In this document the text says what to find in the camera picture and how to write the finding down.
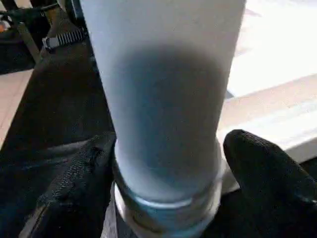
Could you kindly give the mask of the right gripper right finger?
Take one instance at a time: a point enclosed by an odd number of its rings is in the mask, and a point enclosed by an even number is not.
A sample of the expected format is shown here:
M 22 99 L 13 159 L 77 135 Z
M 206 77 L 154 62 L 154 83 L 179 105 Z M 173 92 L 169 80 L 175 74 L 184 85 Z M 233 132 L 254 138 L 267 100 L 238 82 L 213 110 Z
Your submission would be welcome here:
M 316 237 L 316 159 L 298 164 L 276 144 L 237 129 L 223 147 L 240 189 L 223 198 L 216 237 Z

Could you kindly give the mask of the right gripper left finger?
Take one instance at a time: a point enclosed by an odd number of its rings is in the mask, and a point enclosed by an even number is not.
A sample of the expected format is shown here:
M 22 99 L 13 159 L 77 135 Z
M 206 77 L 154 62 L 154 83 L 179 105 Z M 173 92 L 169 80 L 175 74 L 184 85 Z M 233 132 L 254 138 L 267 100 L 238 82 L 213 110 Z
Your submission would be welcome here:
M 99 238 L 113 181 L 116 136 L 90 139 L 42 194 L 24 226 L 26 238 Z

